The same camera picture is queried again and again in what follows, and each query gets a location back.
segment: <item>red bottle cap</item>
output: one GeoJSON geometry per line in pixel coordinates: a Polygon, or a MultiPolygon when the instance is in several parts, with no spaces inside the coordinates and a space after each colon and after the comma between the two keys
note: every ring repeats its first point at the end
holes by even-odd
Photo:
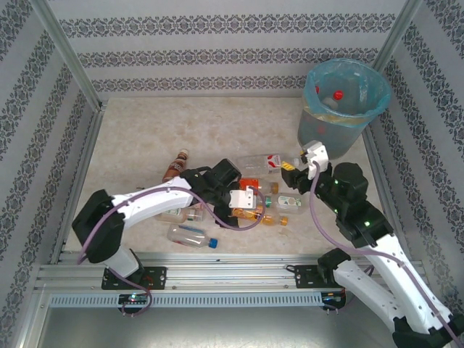
{"type": "Polygon", "coordinates": [[[335,91],[333,93],[333,98],[335,100],[340,100],[341,98],[343,98],[343,92],[342,91],[335,91]]]}

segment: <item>orange label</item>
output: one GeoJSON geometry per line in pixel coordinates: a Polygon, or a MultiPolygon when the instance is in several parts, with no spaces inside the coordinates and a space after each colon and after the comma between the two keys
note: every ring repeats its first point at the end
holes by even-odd
{"type": "Polygon", "coordinates": [[[240,184],[241,190],[246,190],[247,186],[253,186],[256,189],[260,187],[260,181],[258,179],[253,179],[253,178],[240,179],[239,184],[240,184]]]}

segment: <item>striped wall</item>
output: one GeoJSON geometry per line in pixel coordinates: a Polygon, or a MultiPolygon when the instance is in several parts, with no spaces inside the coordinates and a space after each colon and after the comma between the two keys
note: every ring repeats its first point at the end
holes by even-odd
{"type": "Polygon", "coordinates": [[[371,63],[405,0],[50,0],[101,99],[298,96],[334,57],[371,63]]]}
{"type": "Polygon", "coordinates": [[[393,98],[370,125],[414,260],[464,313],[464,0],[424,1],[384,73],[393,98]]]}
{"type": "Polygon", "coordinates": [[[0,0],[0,347],[48,263],[94,111],[27,0],[0,0]]]}

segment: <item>cable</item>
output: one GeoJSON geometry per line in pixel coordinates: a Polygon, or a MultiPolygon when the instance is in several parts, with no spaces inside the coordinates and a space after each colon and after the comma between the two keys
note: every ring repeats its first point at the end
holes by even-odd
{"type": "MultiPolygon", "coordinates": [[[[258,194],[258,196],[260,196],[261,202],[265,202],[264,195],[261,192],[259,192],[257,188],[255,188],[255,187],[251,187],[251,188],[253,189],[253,191],[255,191],[258,194]]],[[[182,192],[186,192],[187,194],[192,195],[194,198],[196,198],[200,203],[202,203],[204,205],[204,207],[206,208],[208,213],[210,213],[211,216],[213,216],[214,219],[216,221],[218,221],[219,224],[222,225],[222,227],[229,228],[229,229],[235,230],[235,231],[247,231],[247,230],[252,229],[253,227],[255,227],[256,225],[258,225],[261,222],[261,220],[264,218],[264,214],[265,214],[265,211],[266,211],[266,207],[265,207],[265,205],[263,205],[262,206],[262,213],[259,215],[258,219],[254,223],[252,223],[251,225],[245,226],[245,227],[235,227],[235,226],[231,226],[231,225],[225,223],[224,221],[222,221],[211,210],[211,208],[208,206],[208,204],[199,195],[197,195],[194,192],[188,190],[187,188],[183,188],[183,187],[158,187],[158,188],[152,188],[152,189],[149,189],[149,190],[147,190],[145,192],[142,192],[140,194],[136,194],[135,196],[132,196],[131,198],[128,198],[128,199],[122,201],[121,203],[119,203],[118,205],[116,205],[115,207],[110,209],[106,214],[104,214],[101,217],[99,222],[96,223],[94,228],[92,228],[92,231],[88,235],[88,237],[86,239],[86,242],[84,243],[84,245],[82,246],[82,249],[80,250],[80,253],[79,253],[79,256],[78,256],[78,265],[80,265],[87,258],[86,251],[88,249],[88,246],[90,245],[90,243],[94,239],[94,237],[95,237],[96,233],[98,232],[98,230],[100,229],[100,227],[111,216],[111,214],[113,214],[114,212],[117,212],[118,209],[120,209],[120,208],[122,208],[122,207],[124,207],[126,205],[129,205],[130,203],[134,203],[137,199],[148,196],[149,194],[155,194],[157,192],[164,192],[164,191],[166,191],[166,192],[182,191],[182,192]]],[[[122,275],[120,275],[118,272],[116,272],[115,270],[113,270],[111,268],[109,268],[109,270],[111,271],[111,273],[113,273],[115,275],[116,278],[119,278],[124,283],[126,283],[126,284],[128,284],[128,285],[130,285],[130,286],[132,286],[132,287],[134,287],[136,289],[142,290],[149,297],[149,303],[147,304],[147,306],[145,306],[144,308],[139,310],[137,313],[130,314],[129,316],[131,316],[133,318],[133,317],[136,317],[136,316],[146,312],[151,307],[151,305],[153,303],[153,296],[152,296],[152,293],[150,292],[150,290],[144,288],[143,286],[135,284],[132,281],[129,281],[128,279],[124,278],[122,275]]],[[[128,313],[125,312],[124,309],[125,309],[125,304],[123,304],[123,307],[121,308],[121,312],[123,313],[124,316],[126,316],[128,313]]]]}
{"type": "Polygon", "coordinates": [[[424,298],[427,305],[430,307],[432,312],[435,314],[435,316],[439,320],[439,322],[443,325],[444,329],[450,335],[452,340],[456,343],[457,347],[458,348],[464,348],[464,345],[460,342],[459,338],[456,337],[455,333],[450,328],[448,323],[444,320],[444,318],[442,317],[442,315],[440,314],[438,309],[435,307],[434,303],[428,298],[426,292],[422,289],[422,286],[419,284],[419,282],[415,278],[413,272],[409,269],[408,266],[406,266],[406,264],[403,261],[401,261],[400,259],[396,258],[395,256],[392,256],[392,255],[387,254],[385,252],[377,252],[375,250],[359,250],[359,249],[352,248],[350,246],[343,245],[343,244],[337,242],[335,239],[333,239],[332,237],[330,237],[328,235],[328,233],[324,230],[322,225],[319,223],[319,219],[318,219],[318,216],[317,216],[316,211],[315,211],[315,205],[314,205],[315,198],[314,197],[315,197],[315,190],[316,190],[316,186],[318,184],[319,175],[320,175],[320,165],[316,161],[313,161],[312,163],[316,166],[316,175],[315,175],[314,179],[312,180],[312,184],[311,184],[310,211],[311,211],[312,219],[314,220],[314,224],[315,224],[316,228],[319,230],[320,234],[322,234],[323,237],[325,239],[327,239],[329,242],[331,242],[335,247],[340,248],[340,249],[344,250],[347,253],[355,253],[355,254],[360,254],[360,255],[363,255],[363,256],[381,256],[381,257],[385,257],[385,258],[397,263],[398,266],[400,266],[401,268],[403,268],[405,270],[406,274],[409,276],[409,278],[413,282],[414,286],[419,291],[420,295],[424,298]]]}

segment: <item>juice bottle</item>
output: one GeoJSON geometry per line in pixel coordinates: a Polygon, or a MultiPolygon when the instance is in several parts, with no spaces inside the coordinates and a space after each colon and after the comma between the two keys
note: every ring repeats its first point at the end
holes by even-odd
{"type": "MultiPolygon", "coordinates": [[[[262,213],[262,206],[258,206],[255,210],[246,210],[242,208],[232,209],[233,216],[237,218],[241,218],[241,219],[250,220],[250,221],[258,220],[258,218],[261,216],[261,213],[262,213]]],[[[266,209],[266,213],[264,214],[264,217],[261,220],[261,223],[263,225],[268,225],[268,226],[275,226],[275,225],[286,226],[288,222],[289,222],[289,219],[286,216],[280,216],[277,212],[268,210],[268,209],[266,209]]]]}

